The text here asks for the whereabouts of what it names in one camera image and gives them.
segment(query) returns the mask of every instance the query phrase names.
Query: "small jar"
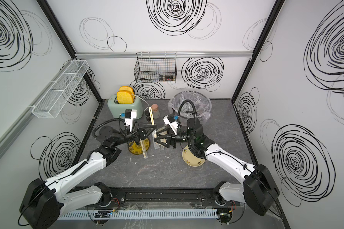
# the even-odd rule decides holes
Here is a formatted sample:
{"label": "small jar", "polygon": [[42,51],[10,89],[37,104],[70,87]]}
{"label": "small jar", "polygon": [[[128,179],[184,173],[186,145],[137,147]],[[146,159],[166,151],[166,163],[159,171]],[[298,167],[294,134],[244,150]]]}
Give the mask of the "small jar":
{"label": "small jar", "polygon": [[153,118],[154,119],[159,118],[160,114],[159,114],[159,110],[158,110],[158,105],[156,105],[156,104],[151,105],[151,110],[153,112]]}
{"label": "small jar", "polygon": [[145,117],[147,118],[147,121],[150,122],[151,119],[150,119],[150,113],[149,113],[149,111],[145,111],[144,114],[145,114]]}

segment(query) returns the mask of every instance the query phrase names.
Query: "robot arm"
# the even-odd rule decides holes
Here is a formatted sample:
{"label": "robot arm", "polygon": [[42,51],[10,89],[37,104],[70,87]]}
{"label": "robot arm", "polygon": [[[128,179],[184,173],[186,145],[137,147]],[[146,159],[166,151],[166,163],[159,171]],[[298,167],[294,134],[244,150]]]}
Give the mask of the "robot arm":
{"label": "robot arm", "polygon": [[222,149],[204,135],[203,127],[196,118],[190,118],[186,127],[180,127],[178,116],[168,115],[163,120],[167,127],[157,132],[155,142],[168,148],[170,145],[175,148],[176,143],[188,143],[190,151],[196,157],[217,164],[240,182],[240,184],[220,182],[214,192],[217,204],[224,205],[227,201],[235,200],[246,203],[259,215],[266,214],[280,192],[265,166],[262,164],[254,166]]}
{"label": "robot arm", "polygon": [[[146,139],[157,127],[134,123],[135,115],[130,114],[136,114],[136,110],[126,110],[125,114],[125,120],[111,119],[93,130],[92,134],[101,142],[101,146],[90,152],[86,159],[45,181],[36,179],[29,184],[19,211],[32,228],[48,228],[60,216],[90,204],[107,207],[111,203],[110,189],[101,182],[76,192],[69,191],[93,173],[113,163],[121,153],[118,145],[130,141],[138,144],[139,140]],[[104,126],[112,121],[122,121],[125,127],[131,125],[130,131],[125,128],[119,132]]]}

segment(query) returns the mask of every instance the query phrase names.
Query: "gray marble countertop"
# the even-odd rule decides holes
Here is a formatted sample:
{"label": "gray marble countertop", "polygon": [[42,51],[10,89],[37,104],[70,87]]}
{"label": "gray marble countertop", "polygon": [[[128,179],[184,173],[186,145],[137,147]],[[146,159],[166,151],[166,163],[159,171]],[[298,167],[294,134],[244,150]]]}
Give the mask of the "gray marble countertop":
{"label": "gray marble countertop", "polygon": [[[169,100],[147,101],[150,105],[158,105],[160,117],[155,120],[155,124],[163,127],[162,118],[169,114],[167,109]],[[252,163],[231,101],[211,100],[211,102],[211,117],[203,125],[204,134],[227,152]],[[111,118],[113,117],[106,101],[96,126]],[[146,123],[145,117],[138,119],[138,122]],[[110,126],[119,129],[118,125],[114,122]],[[99,146],[100,143],[90,136],[80,160],[86,158],[91,150]],[[154,149],[151,145],[146,159],[142,154],[130,153],[126,144],[119,145],[118,148],[122,152],[114,163],[88,177],[79,186],[91,186],[96,182],[103,182],[111,187],[213,188],[222,180],[238,183],[233,176],[212,162],[206,161],[199,167],[188,166],[182,159],[182,149],[179,144],[176,149],[164,150]]]}

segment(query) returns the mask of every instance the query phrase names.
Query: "wire basket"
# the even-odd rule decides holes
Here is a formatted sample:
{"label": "wire basket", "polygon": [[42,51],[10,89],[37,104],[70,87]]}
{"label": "wire basket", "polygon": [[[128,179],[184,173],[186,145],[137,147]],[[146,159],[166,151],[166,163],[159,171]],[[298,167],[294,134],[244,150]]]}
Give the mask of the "wire basket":
{"label": "wire basket", "polygon": [[176,83],[176,53],[138,52],[136,56],[136,82]]}
{"label": "wire basket", "polygon": [[38,118],[56,118],[88,69],[85,60],[73,60],[36,104],[32,114]]}

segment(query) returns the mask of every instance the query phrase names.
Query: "clear plastic bag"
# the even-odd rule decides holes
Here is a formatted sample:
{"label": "clear plastic bag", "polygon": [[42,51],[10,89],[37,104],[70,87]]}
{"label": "clear plastic bag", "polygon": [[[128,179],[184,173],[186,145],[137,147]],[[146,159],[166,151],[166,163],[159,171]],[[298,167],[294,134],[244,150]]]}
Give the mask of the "clear plastic bag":
{"label": "clear plastic bag", "polygon": [[[210,99],[205,97],[205,95],[192,91],[187,90],[176,94],[173,98],[170,99],[168,102],[168,111],[177,115],[178,109],[182,102],[186,99],[191,100],[196,108],[197,111],[197,118],[199,119],[201,124],[205,124],[211,115],[212,110],[212,103]],[[181,109],[180,114],[180,122],[182,126],[186,126],[186,122],[189,118],[193,118],[193,108],[190,103],[185,103]]]}

